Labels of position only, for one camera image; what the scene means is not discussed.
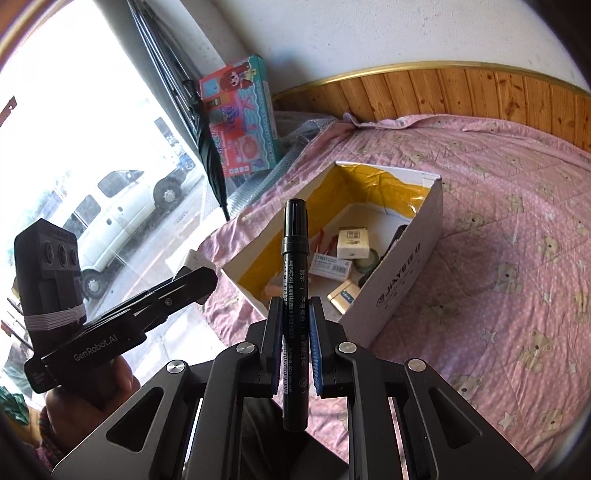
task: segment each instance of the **tape roll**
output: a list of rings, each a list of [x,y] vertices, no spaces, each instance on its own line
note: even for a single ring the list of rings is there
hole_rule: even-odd
[[[369,249],[369,257],[368,258],[355,258],[353,259],[353,266],[355,270],[357,270],[362,275],[369,273],[378,266],[379,263],[379,255],[373,249]]]

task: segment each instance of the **yellow box lining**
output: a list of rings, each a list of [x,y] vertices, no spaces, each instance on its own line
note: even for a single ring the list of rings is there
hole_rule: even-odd
[[[414,218],[428,187],[410,185],[391,173],[369,165],[337,165],[306,200],[308,235],[313,237],[352,203],[373,203]],[[280,231],[244,273],[239,284],[258,298],[267,283],[282,270]]]

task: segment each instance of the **pink blanket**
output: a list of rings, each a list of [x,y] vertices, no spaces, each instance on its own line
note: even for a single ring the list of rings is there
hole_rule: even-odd
[[[498,120],[335,122],[201,252],[223,266],[335,160],[442,176],[442,237],[372,350],[425,359],[538,466],[589,397],[591,155]],[[204,314],[227,345],[261,319],[227,278]],[[311,397],[310,412],[309,432],[347,460],[346,401]]]

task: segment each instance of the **small white box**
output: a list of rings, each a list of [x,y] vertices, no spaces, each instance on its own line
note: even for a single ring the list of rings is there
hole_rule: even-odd
[[[368,258],[369,234],[366,228],[350,228],[339,231],[336,244],[337,258]]]
[[[349,278],[353,262],[330,255],[314,254],[308,273],[319,277],[344,282]]]

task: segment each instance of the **white rubber band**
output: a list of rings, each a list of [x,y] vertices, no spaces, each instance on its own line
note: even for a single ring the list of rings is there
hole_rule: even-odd
[[[25,327],[29,332],[38,330],[53,330],[63,327],[69,323],[77,322],[86,315],[86,308],[83,303],[72,309],[62,310],[54,313],[43,313],[41,315],[29,315],[25,317]]]

